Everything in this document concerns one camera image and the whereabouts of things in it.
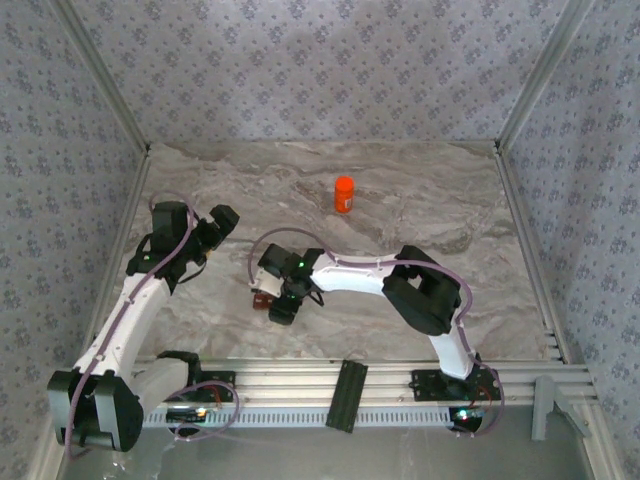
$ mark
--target purple cable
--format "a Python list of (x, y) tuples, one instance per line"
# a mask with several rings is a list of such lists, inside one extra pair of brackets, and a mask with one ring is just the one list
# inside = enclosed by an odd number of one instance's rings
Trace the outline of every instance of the purple cable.
[(136, 298), (136, 295), (138, 295), (138, 293), (140, 292), (142, 287), (144, 287), (144, 285), (151, 278), (153, 278), (153, 276), (156, 274), (156, 272), (158, 270), (160, 270), (167, 263), (169, 263), (180, 252), (180, 250), (182, 250), (182, 247), (184, 247), (184, 245), (187, 243), (187, 240), (189, 240), (189, 236), (191, 235), (191, 231), (193, 230), (193, 222), (196, 219), (195, 212), (194, 212), (194, 209), (193, 209), (193, 205), (191, 204), (191, 201), (186, 196), (181, 194), (180, 192), (176, 192), (176, 191), (173, 191), (173, 190), (166, 190), (164, 192), (156, 192), (156, 193), (154, 193), (151, 196), (151, 198), (149, 199), (149, 210), (153, 211), (153, 201), (155, 200), (155, 198), (158, 195), (161, 195), (161, 194), (164, 194), (164, 193), (169, 193), (171, 195), (175, 195), (176, 197), (178, 197), (180, 200), (182, 200), (187, 205), (187, 208), (189, 210), (189, 223), (187, 224), (187, 231), (184, 234), (184, 236), (182, 237), (182, 240), (180, 240), (180, 243), (178, 244), (178, 246), (169, 255), (167, 255), (160, 263), (158, 263), (158, 265), (156, 265), (154, 268), (152, 268), (149, 271), (149, 273), (147, 273), (142, 278), (142, 280), (140, 280), (140, 282), (138, 282), (138, 284), (134, 287), (134, 289), (132, 290), (132, 292), (129, 295), (129, 297), (122, 304), (122, 307), (118, 311), (118, 314), (116, 315), (115, 319), (113, 320), (113, 323), (109, 327), (109, 330), (107, 331), (107, 334), (104, 337), (104, 341), (102, 342), (102, 345), (100, 345), (100, 348), (96, 352), (96, 355), (93, 357), (93, 360), (91, 360), (91, 363), (89, 364), (89, 366), (87, 367), (85, 372), (82, 374), (82, 377), (80, 377), (80, 381), (78, 382), (78, 385), (76, 386), (76, 389), (73, 391), (73, 395), (71, 397), (71, 405), (69, 407), (69, 418), (67, 420), (67, 428), (66, 428), (65, 433), (64, 433), (64, 449), (65, 449), (65, 453), (66, 453), (67, 457), (69, 458), (69, 460), (75, 460), (77, 458), (80, 458), (81, 456), (83, 456), (84, 454), (86, 454), (89, 451), (89, 449), (87, 449), (87, 450), (83, 451), (82, 453), (80, 453), (78, 455), (74, 455), (73, 452), (71, 452), (71, 438), (72, 438), (72, 435), (73, 435), (73, 421), (74, 421), (75, 416), (76, 416), (76, 410), (78, 408), (78, 403), (80, 402), (80, 395), (82, 395), (82, 390), (84, 389), (84, 386), (86, 385), (87, 381), (89, 380), (89, 377), (91, 376), (91, 372), (93, 372), (93, 370), (98, 365), (98, 360), (96, 359), (96, 357), (98, 357), (100, 355), (103, 355), (104, 352), (107, 350), (107, 348), (109, 346), (109, 342), (113, 338), (113, 335), (115, 334), (115, 332), (116, 332), (116, 330), (118, 328), (118, 325), (120, 324), (120, 321), (122, 320), (122, 317), (124, 317), (124, 314), (127, 312), (127, 309), (129, 308), (129, 305), (131, 305), (134, 302), (134, 300)]
[(447, 275), (448, 277), (455, 280), (458, 284), (460, 284), (460, 287), (462, 287), (462, 290), (464, 290), (465, 296), (467, 297), (467, 302), (465, 306), (462, 308), (462, 310), (454, 320), (456, 328), (458, 329), (458, 334), (460, 335), (460, 341), (462, 342), (462, 346), (464, 347), (465, 352), (469, 356), (469, 359), (480, 368), (485, 368), (489, 370), (489, 372), (491, 373), (491, 376), (493, 377), (493, 379), (497, 384), (498, 390), (500, 391), (500, 409), (498, 410), (498, 414), (493, 418), (491, 423), (487, 425), (486, 428), (482, 429), (478, 433), (470, 433), (467, 436), (472, 438), (479, 437), (479, 436), (491, 433), (496, 428), (496, 426), (498, 425), (498, 422), (502, 418), (502, 415), (504, 413), (504, 408), (505, 408), (504, 387), (502, 385), (502, 382), (500, 381), (500, 376), (498, 375), (498, 372), (493, 368), (489, 367), (486, 363), (480, 362), (476, 358), (476, 356), (473, 354), (473, 351), (471, 350), (469, 341), (467, 340), (467, 335), (465, 334), (464, 328), (462, 325), (462, 318), (469, 312), (469, 310), (471, 310), (471, 305), (473, 304), (473, 293), (471, 292), (471, 287), (469, 286), (469, 284), (460, 275), (436, 263), (423, 262), (420, 260), (387, 260), (379, 263), (378, 262), (359, 263), (359, 262), (343, 261), (343, 260), (340, 260), (339, 256), (333, 253), (331, 247), (329, 247), (329, 245), (327, 245), (326, 242), (324, 242), (320, 237), (318, 237), (314, 233), (311, 233), (302, 228), (281, 227), (281, 228), (276, 228), (274, 230), (268, 231), (267, 233), (262, 235), (260, 238), (258, 238), (258, 240), (256, 240), (253, 246), (251, 247), (251, 250), (249, 251), (249, 259), (248, 259), (248, 271), (249, 271), (249, 279), (251, 280), (251, 283), (253, 283), (254, 281), (254, 276), (253, 276), (253, 271), (251, 266), (253, 263), (253, 256), (255, 255), (255, 251), (258, 247), (258, 244), (262, 242), (265, 238), (280, 232), (301, 233), (303, 235), (313, 238), (324, 249), (327, 256), (337, 265), (343, 265), (345, 267), (355, 267), (355, 268), (393, 267), (396, 265), (424, 267), (430, 270), (435, 270), (437, 272), (443, 273), (444, 275)]
[(176, 441), (199, 442), (201, 440), (206, 440), (207, 438), (221, 436), (222, 433), (225, 430), (227, 430), (233, 424), (233, 422), (235, 422), (236, 419), (238, 418), (238, 414), (240, 413), (240, 397), (238, 396), (238, 392), (235, 390), (235, 388), (233, 388), (228, 383), (221, 382), (219, 380), (208, 380), (206, 382), (200, 382), (200, 383), (196, 383), (195, 385), (190, 385), (188, 387), (183, 388), (182, 390), (173, 392), (168, 398), (184, 395), (185, 393), (194, 392), (203, 387), (209, 387), (209, 386), (226, 388), (231, 392), (231, 395), (233, 395), (233, 403), (234, 403), (234, 409), (233, 409), (233, 413), (231, 414), (231, 417), (229, 418), (229, 420), (227, 420), (227, 422), (223, 426), (221, 426), (217, 430), (211, 431), (209, 433), (206, 433), (204, 435), (200, 435), (197, 437), (181, 437), (180, 435), (178, 435), (180, 430), (183, 428), (195, 428), (196, 430), (200, 430), (200, 431), (203, 430), (202, 427), (195, 425), (193, 423), (182, 423), (178, 427), (176, 427), (176, 431), (174, 432), (174, 439)]

